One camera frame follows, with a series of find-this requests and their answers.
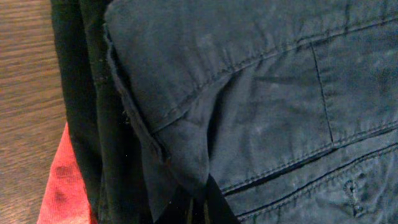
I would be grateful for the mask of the navy blue shorts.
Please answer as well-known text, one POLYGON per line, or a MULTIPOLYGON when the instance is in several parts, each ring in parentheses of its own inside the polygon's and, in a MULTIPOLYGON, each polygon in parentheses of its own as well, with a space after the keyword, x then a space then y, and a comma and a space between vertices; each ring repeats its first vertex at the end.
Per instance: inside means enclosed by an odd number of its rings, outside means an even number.
POLYGON ((156 223, 396 223, 397 1, 113 1, 156 223))

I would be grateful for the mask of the black shorts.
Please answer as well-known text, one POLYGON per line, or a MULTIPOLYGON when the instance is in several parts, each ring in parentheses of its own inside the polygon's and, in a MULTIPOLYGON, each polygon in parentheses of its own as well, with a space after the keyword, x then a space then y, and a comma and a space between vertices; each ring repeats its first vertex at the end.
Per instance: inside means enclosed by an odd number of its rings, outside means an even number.
POLYGON ((75 159, 95 223, 237 223, 212 178, 198 195, 140 115, 118 68, 107 1, 52 0, 52 25, 75 159))

